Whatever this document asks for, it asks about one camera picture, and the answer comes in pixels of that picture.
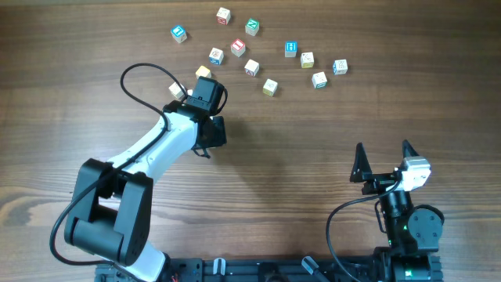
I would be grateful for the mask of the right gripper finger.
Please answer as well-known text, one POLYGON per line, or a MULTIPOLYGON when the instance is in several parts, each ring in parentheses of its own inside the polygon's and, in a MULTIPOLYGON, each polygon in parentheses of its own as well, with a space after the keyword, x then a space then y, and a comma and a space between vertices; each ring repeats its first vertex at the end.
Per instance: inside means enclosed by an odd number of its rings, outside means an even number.
POLYGON ((355 148, 355 160, 351 170, 350 181, 352 183, 364 183, 373 178, 373 172, 366 156, 366 151, 362 143, 358 143, 355 148))
POLYGON ((418 157, 419 154, 414 150, 413 146, 407 139, 402 141, 402 156, 407 157, 418 157))

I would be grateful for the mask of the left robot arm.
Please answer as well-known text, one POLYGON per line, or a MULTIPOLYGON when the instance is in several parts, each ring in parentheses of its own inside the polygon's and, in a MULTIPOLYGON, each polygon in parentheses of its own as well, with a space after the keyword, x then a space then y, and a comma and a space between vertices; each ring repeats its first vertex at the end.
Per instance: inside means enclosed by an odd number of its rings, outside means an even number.
POLYGON ((80 168, 64 240, 139 281, 174 280, 168 255, 149 241, 153 187, 186 151, 200 157, 226 142, 220 111, 227 89, 200 77, 193 94, 160 110, 158 122, 125 152, 80 168))

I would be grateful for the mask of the blue sided picture block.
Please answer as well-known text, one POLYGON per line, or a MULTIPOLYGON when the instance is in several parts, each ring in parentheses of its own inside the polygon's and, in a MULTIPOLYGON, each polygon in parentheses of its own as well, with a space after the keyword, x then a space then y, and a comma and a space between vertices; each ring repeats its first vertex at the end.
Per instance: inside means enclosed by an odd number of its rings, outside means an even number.
POLYGON ((224 52, 220 49, 213 48, 209 54, 209 61, 216 65, 221 65, 224 60, 224 52))

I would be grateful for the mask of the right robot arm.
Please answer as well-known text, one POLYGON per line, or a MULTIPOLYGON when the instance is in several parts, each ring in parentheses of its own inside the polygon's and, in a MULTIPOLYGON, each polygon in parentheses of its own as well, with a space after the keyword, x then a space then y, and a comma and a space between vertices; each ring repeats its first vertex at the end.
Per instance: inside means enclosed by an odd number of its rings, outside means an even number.
POLYGON ((363 145, 357 144, 350 181, 363 184, 362 194, 378 196, 378 224, 388 239, 386 248, 373 252, 367 274, 371 281, 444 280, 436 253, 445 216, 429 204, 414 205, 410 196, 430 175, 430 163, 407 140, 402 142, 402 163, 383 174, 372 172, 363 145))

